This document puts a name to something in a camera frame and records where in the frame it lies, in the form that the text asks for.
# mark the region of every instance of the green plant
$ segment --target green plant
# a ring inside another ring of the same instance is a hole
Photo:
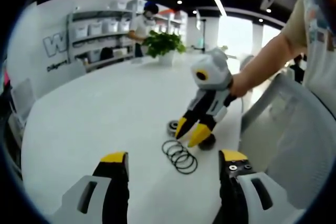
[[[179,53],[186,51],[179,35],[156,33],[155,31],[150,32],[150,36],[145,39],[143,45],[148,46],[147,54],[153,58],[164,56],[172,50],[176,50]]]
[[[221,50],[224,51],[224,52],[225,52],[227,49],[228,49],[227,46],[222,46],[222,47],[221,47]]]

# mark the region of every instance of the face mask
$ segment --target face mask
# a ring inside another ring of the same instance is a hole
[[[143,14],[147,19],[153,19],[154,15],[151,12],[145,12]]]

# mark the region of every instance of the floor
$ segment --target floor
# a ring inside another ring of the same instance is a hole
[[[246,112],[263,94],[269,86],[267,80],[254,88],[243,97],[244,112]],[[249,129],[241,136],[239,150],[248,156],[255,171],[263,171],[274,156],[277,140],[284,130],[285,120],[277,116],[276,120],[266,109]]]

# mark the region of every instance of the table surface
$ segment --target table surface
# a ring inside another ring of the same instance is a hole
[[[205,55],[186,55],[173,67],[157,60],[124,62],[80,77],[39,99],[28,117],[22,175],[28,196],[44,215],[100,159],[129,153],[128,222],[210,223],[219,207],[218,150],[238,149],[242,101],[237,99],[214,129],[211,151],[190,151],[198,169],[178,173],[161,151],[166,124],[179,119],[197,86],[190,65]],[[232,73],[239,61],[228,59]]]

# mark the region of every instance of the metal washer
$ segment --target metal washer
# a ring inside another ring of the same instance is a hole
[[[177,129],[178,121],[173,120],[167,124],[167,134],[174,137]]]
[[[238,169],[238,167],[237,167],[237,166],[235,166],[235,165],[230,165],[230,166],[229,166],[229,169],[230,169],[230,170],[237,170],[237,169]]]

